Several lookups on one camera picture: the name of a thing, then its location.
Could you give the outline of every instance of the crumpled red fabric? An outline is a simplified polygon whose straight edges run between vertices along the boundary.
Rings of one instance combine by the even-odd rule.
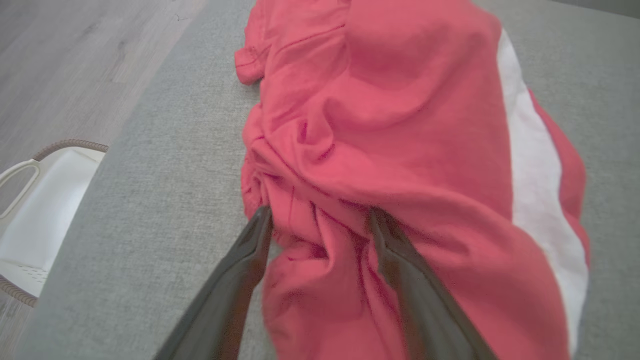
[[[554,258],[564,239],[545,242],[527,230],[531,217],[521,220],[538,200],[518,190],[520,159],[537,153],[514,142],[512,117],[531,112],[520,100],[546,127],[533,126],[531,141],[549,136],[562,166],[562,219],[540,224],[577,236],[572,259],[585,277],[584,167],[528,92],[515,92],[511,109],[505,81],[516,71],[501,68],[510,47],[500,22],[466,0],[258,0],[245,33],[238,78],[262,82],[243,131],[241,186],[247,217],[271,206],[283,248],[262,303],[278,357],[406,357],[396,295],[365,225],[379,206],[499,358],[569,359],[568,314],[582,303],[567,305],[573,293]]]

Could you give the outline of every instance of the gray upholstered surface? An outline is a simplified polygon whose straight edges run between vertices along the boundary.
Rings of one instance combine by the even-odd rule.
[[[240,132],[257,88],[237,82],[252,0],[215,2],[167,57],[85,195],[19,359],[150,359],[245,224]],[[640,21],[546,0],[478,0],[589,172],[592,238],[580,359],[640,344]],[[259,309],[243,358],[264,349]]]

